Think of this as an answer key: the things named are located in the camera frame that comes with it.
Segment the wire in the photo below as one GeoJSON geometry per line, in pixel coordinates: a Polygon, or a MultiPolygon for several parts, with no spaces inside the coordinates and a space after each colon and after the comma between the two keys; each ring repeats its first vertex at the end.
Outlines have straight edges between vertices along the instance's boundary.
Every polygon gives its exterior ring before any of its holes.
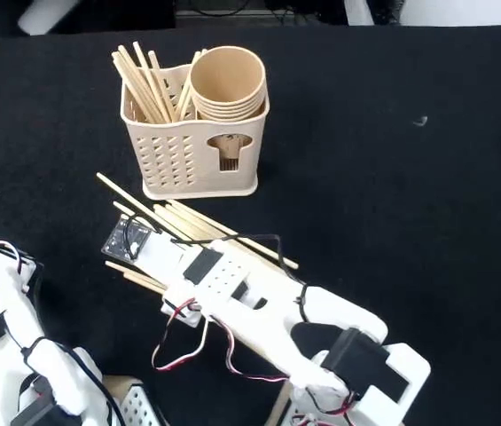
{"type": "Polygon", "coordinates": [[[122,415],[122,412],[120,411],[120,407],[118,406],[118,404],[116,404],[116,401],[114,400],[113,396],[110,394],[110,392],[108,391],[106,386],[101,381],[99,381],[99,379],[94,375],[94,373],[92,373],[89,370],[89,368],[84,364],[81,357],[79,357],[73,349],[68,348],[63,344],[56,343],[56,345],[63,352],[65,352],[69,357],[71,357],[74,360],[74,362],[76,362],[76,364],[81,368],[81,370],[92,380],[92,382],[97,386],[97,388],[105,396],[106,400],[108,401],[108,404],[110,404],[113,411],[116,413],[116,417],[118,417],[118,422],[120,422],[120,425],[125,425],[126,422],[124,421],[124,416],[122,415]]]}
{"type": "Polygon", "coordinates": [[[0,246],[8,248],[16,256],[16,262],[18,264],[17,271],[18,273],[21,273],[21,256],[19,251],[15,247],[13,247],[13,245],[8,241],[0,240],[0,246]]]}
{"type": "Polygon", "coordinates": [[[335,426],[333,423],[322,422],[305,414],[294,414],[292,416],[292,426],[309,426],[310,424],[314,426],[335,426]]]}
{"type": "Polygon", "coordinates": [[[342,405],[339,408],[336,408],[334,410],[324,410],[317,403],[317,400],[315,399],[313,392],[311,392],[311,390],[309,390],[308,388],[305,388],[305,391],[307,392],[307,394],[311,398],[311,401],[313,401],[313,405],[315,406],[316,410],[319,413],[323,413],[323,414],[327,414],[327,415],[344,415],[344,414],[346,414],[348,412],[348,410],[351,408],[352,403],[355,399],[355,395],[356,395],[355,392],[350,392],[350,394],[348,395],[348,398],[346,398],[343,401],[342,405]]]}
{"type": "Polygon", "coordinates": [[[234,339],[234,334],[232,333],[232,330],[228,328],[226,324],[224,324],[222,321],[220,321],[218,318],[214,317],[211,315],[211,319],[216,322],[225,332],[226,335],[229,339],[229,347],[226,350],[226,358],[224,360],[226,364],[226,368],[231,372],[234,373],[235,375],[241,375],[245,377],[246,379],[250,380],[260,380],[263,382],[269,382],[269,383],[277,383],[277,382],[284,382],[288,379],[287,376],[285,375],[248,375],[246,373],[240,372],[235,366],[232,365],[232,354],[234,353],[234,345],[236,340],[234,339]]]}
{"type": "Polygon", "coordinates": [[[179,312],[181,312],[184,308],[186,308],[190,304],[194,304],[194,303],[195,303],[195,298],[194,297],[192,297],[189,300],[186,300],[185,302],[183,302],[182,304],[180,304],[179,306],[177,306],[176,309],[173,311],[173,314],[171,314],[169,316],[168,323],[165,325],[165,330],[163,332],[163,335],[161,336],[160,342],[158,343],[158,345],[155,347],[155,349],[152,352],[152,367],[153,368],[157,368],[155,366],[155,356],[158,354],[158,352],[160,351],[161,346],[163,346],[163,344],[165,343],[165,340],[168,337],[169,326],[171,325],[171,323],[173,322],[173,320],[176,318],[176,316],[179,315],[179,312]]]}
{"type": "Polygon", "coordinates": [[[169,371],[175,367],[180,366],[184,362],[187,362],[189,359],[195,358],[197,355],[200,354],[200,352],[205,347],[205,341],[207,340],[207,331],[208,331],[208,320],[205,319],[205,325],[203,326],[203,334],[201,335],[200,343],[199,343],[199,346],[197,347],[197,349],[191,353],[187,353],[187,354],[183,355],[182,357],[179,357],[175,361],[169,362],[165,366],[156,367],[155,369],[158,371],[169,371]]]}
{"type": "Polygon", "coordinates": [[[348,426],[355,426],[355,424],[350,420],[350,417],[348,417],[348,413],[345,413],[344,416],[345,416],[345,420],[348,423],[348,426]]]}
{"type": "Polygon", "coordinates": [[[213,18],[224,18],[226,16],[232,16],[236,15],[237,13],[242,12],[245,10],[250,3],[250,0],[246,0],[238,9],[232,11],[232,12],[226,12],[226,13],[209,13],[209,12],[203,12],[199,7],[197,7],[195,4],[193,4],[193,0],[189,0],[189,5],[191,6],[191,9],[198,13],[199,15],[203,16],[210,16],[213,18]]]}
{"type": "Polygon", "coordinates": [[[249,238],[252,240],[274,240],[277,243],[277,253],[278,253],[278,264],[279,267],[286,273],[286,275],[291,278],[292,280],[299,282],[302,287],[301,287],[301,293],[300,295],[296,298],[295,302],[299,306],[300,310],[300,315],[301,318],[303,319],[303,322],[310,322],[309,318],[305,314],[305,295],[307,293],[307,289],[309,287],[309,284],[306,282],[303,282],[296,276],[292,274],[292,272],[289,270],[289,268],[286,265],[286,262],[284,261],[284,251],[282,249],[282,239],[279,235],[275,233],[257,233],[257,234],[251,234],[251,233],[235,233],[233,235],[226,235],[225,237],[219,238],[219,239],[213,239],[213,240],[178,240],[178,239],[172,239],[171,242],[175,244],[187,244],[187,245],[194,245],[194,244],[210,244],[213,241],[216,240],[222,240],[222,241],[228,241],[228,240],[237,240],[239,238],[249,238]]]}
{"type": "Polygon", "coordinates": [[[129,244],[129,226],[132,224],[134,219],[136,218],[137,214],[134,213],[132,216],[128,217],[128,220],[126,221],[126,225],[124,226],[124,230],[122,231],[124,235],[124,248],[126,249],[126,252],[128,253],[128,256],[130,260],[136,260],[137,259],[137,252],[139,251],[139,248],[136,253],[132,252],[132,247],[129,244]]]}
{"type": "Polygon", "coordinates": [[[69,357],[71,357],[74,360],[76,365],[79,366],[79,368],[90,378],[90,380],[95,384],[95,386],[98,388],[98,390],[102,392],[102,394],[106,398],[106,401],[108,402],[108,404],[110,404],[110,407],[116,413],[116,417],[118,417],[118,421],[120,422],[120,425],[123,426],[126,424],[126,422],[124,421],[124,416],[122,415],[120,408],[118,407],[118,404],[116,404],[116,401],[114,400],[113,396],[110,394],[110,392],[108,391],[106,386],[101,381],[99,381],[99,379],[94,375],[94,373],[92,373],[92,371],[90,371],[90,369],[82,361],[81,357],[79,357],[79,355],[73,349],[65,346],[64,344],[54,342],[51,339],[45,337],[44,335],[37,337],[37,339],[35,339],[35,341],[28,348],[24,348],[12,335],[12,332],[8,328],[7,323],[6,323],[5,329],[8,332],[8,335],[10,335],[10,337],[12,338],[12,340],[20,347],[21,353],[23,354],[23,357],[24,357],[25,364],[29,368],[31,368],[34,371],[34,373],[37,373],[37,372],[34,370],[33,367],[31,367],[29,365],[29,363],[27,362],[27,359],[29,358],[31,353],[35,350],[37,345],[40,342],[45,341],[45,340],[56,344],[64,353],[66,353],[69,357]]]}

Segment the circuit board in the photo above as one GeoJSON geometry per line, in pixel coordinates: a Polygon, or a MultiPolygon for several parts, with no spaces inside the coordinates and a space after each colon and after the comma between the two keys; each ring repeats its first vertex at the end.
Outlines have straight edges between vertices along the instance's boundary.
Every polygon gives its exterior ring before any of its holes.
{"type": "MultiPolygon", "coordinates": [[[[124,230],[128,219],[120,219],[116,227],[110,233],[110,237],[102,247],[102,252],[110,257],[114,257],[122,262],[132,264],[133,260],[130,258],[129,251],[124,242],[124,230]]],[[[139,253],[145,245],[147,238],[150,236],[152,230],[146,226],[132,221],[128,226],[128,241],[132,253],[139,253]]]]}

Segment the black cloth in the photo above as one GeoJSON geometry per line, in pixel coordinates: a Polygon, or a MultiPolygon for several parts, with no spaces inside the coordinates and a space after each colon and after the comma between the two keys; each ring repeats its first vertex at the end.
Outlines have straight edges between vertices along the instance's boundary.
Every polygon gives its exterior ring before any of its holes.
{"type": "MultiPolygon", "coordinates": [[[[188,204],[240,232],[281,234],[301,278],[376,313],[390,343],[429,360],[408,425],[501,424],[501,28],[0,40],[0,238],[45,264],[51,338],[142,379],[173,425],[261,425],[279,385],[230,375],[218,327],[193,362],[153,372],[160,299],[103,266],[117,197],[95,172],[144,199],[110,58],[134,40],[167,67],[218,44],[260,54],[271,112],[258,190],[188,204]]],[[[175,325],[161,361],[199,335],[175,325]]],[[[273,372],[241,345],[234,363],[273,372]]]]}

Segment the black cable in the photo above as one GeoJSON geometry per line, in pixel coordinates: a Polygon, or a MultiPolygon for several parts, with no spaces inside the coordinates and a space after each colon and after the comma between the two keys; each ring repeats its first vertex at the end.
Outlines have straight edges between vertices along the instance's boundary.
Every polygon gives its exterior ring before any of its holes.
{"type": "Polygon", "coordinates": [[[106,386],[99,381],[99,379],[90,371],[90,369],[84,364],[82,361],[81,357],[71,348],[65,346],[64,344],[57,343],[52,341],[51,339],[45,337],[44,335],[37,337],[33,343],[28,348],[24,348],[21,346],[21,344],[16,340],[16,338],[12,335],[12,332],[10,331],[10,328],[8,327],[7,323],[5,326],[5,329],[12,338],[12,340],[20,347],[21,354],[23,355],[24,363],[26,366],[28,366],[31,370],[33,370],[34,373],[37,373],[33,367],[29,365],[29,362],[27,361],[29,357],[31,356],[32,352],[35,350],[37,345],[44,341],[47,340],[49,342],[55,343],[64,353],[66,353],[69,357],[71,357],[74,362],[76,362],[77,366],[81,368],[81,370],[92,380],[92,382],[97,386],[97,388],[102,392],[102,394],[105,396],[106,401],[108,401],[108,404],[112,407],[113,411],[116,413],[116,417],[118,417],[118,421],[120,422],[121,426],[124,426],[126,422],[124,421],[124,416],[122,415],[120,408],[118,407],[118,404],[116,404],[116,401],[114,401],[114,398],[106,388],[106,386]]]}
{"type": "Polygon", "coordinates": [[[355,426],[355,424],[350,420],[350,417],[348,417],[348,413],[345,413],[344,416],[345,416],[345,420],[348,423],[348,426],[355,426]]]}
{"type": "MultiPolygon", "coordinates": [[[[317,403],[317,400],[315,399],[315,396],[313,395],[313,393],[311,392],[311,390],[309,390],[309,388],[305,388],[305,391],[307,392],[307,394],[311,398],[311,401],[313,401],[313,405],[315,406],[316,410],[319,413],[323,413],[323,414],[327,414],[327,415],[341,414],[342,411],[343,411],[343,408],[346,407],[348,409],[348,407],[350,406],[350,404],[352,404],[353,399],[355,398],[355,393],[354,392],[350,392],[350,395],[349,395],[348,399],[343,403],[342,406],[340,406],[339,408],[336,408],[334,410],[324,410],[317,403]]],[[[347,417],[347,412],[346,411],[344,413],[342,413],[342,414],[345,416],[345,418],[347,417]]]]}
{"type": "Polygon", "coordinates": [[[126,252],[128,253],[130,260],[137,259],[137,253],[136,254],[132,253],[132,247],[129,244],[129,226],[132,224],[132,222],[134,221],[136,216],[137,216],[137,214],[134,213],[132,216],[128,217],[128,220],[126,221],[126,225],[124,226],[124,230],[123,230],[124,248],[126,249],[126,252]]]}
{"type": "Polygon", "coordinates": [[[126,422],[124,421],[124,416],[122,415],[122,412],[120,411],[120,407],[118,406],[118,404],[116,404],[116,401],[114,401],[113,396],[110,394],[110,392],[108,391],[106,386],[101,381],[99,381],[99,379],[94,375],[94,373],[92,373],[89,370],[89,368],[84,364],[84,362],[82,362],[81,357],[79,357],[73,349],[66,347],[63,344],[56,343],[56,345],[64,353],[66,353],[69,357],[71,357],[74,360],[74,362],[76,362],[77,365],[81,368],[81,370],[92,380],[92,382],[97,386],[97,388],[105,396],[108,403],[112,406],[112,409],[114,410],[114,412],[116,414],[116,417],[118,417],[118,422],[120,422],[120,425],[122,425],[122,426],[125,425],[126,422]]]}
{"type": "Polygon", "coordinates": [[[242,12],[245,10],[250,3],[250,0],[246,0],[238,9],[232,11],[232,12],[226,12],[226,13],[209,13],[209,12],[203,12],[199,7],[197,7],[195,4],[193,4],[193,0],[189,0],[189,5],[191,6],[191,9],[198,13],[199,15],[203,16],[211,16],[213,18],[224,18],[225,16],[232,16],[236,15],[237,13],[242,12]]]}
{"type": "Polygon", "coordinates": [[[309,318],[305,314],[305,294],[307,293],[307,288],[309,284],[306,282],[303,282],[299,278],[297,278],[295,275],[292,274],[292,272],[289,270],[287,267],[286,262],[284,261],[284,252],[282,249],[282,239],[279,235],[275,233],[258,233],[258,234],[251,234],[251,233],[235,233],[233,235],[227,235],[225,237],[219,238],[219,239],[213,239],[213,240],[178,240],[178,239],[172,239],[171,242],[175,244],[188,244],[188,245],[193,245],[193,244],[210,244],[211,242],[215,240],[222,240],[222,241],[228,241],[228,240],[237,240],[239,238],[248,238],[251,240],[274,240],[277,243],[277,253],[278,253],[278,264],[279,267],[286,273],[286,275],[291,278],[294,281],[299,282],[302,287],[301,287],[301,293],[295,300],[295,302],[299,306],[300,310],[300,315],[301,318],[303,319],[303,322],[310,322],[309,318]]]}

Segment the beige plastic holder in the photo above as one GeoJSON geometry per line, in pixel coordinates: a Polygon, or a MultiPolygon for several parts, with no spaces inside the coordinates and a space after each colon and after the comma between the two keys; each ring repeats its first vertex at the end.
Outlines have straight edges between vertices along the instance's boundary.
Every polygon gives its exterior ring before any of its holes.
{"type": "MultiPolygon", "coordinates": [[[[175,106],[190,65],[161,70],[175,106]]],[[[258,186],[256,169],[266,116],[267,91],[255,116],[243,121],[195,120],[189,105],[185,121],[150,124],[128,88],[121,90],[126,123],[142,177],[152,200],[249,195],[258,186]]]]}

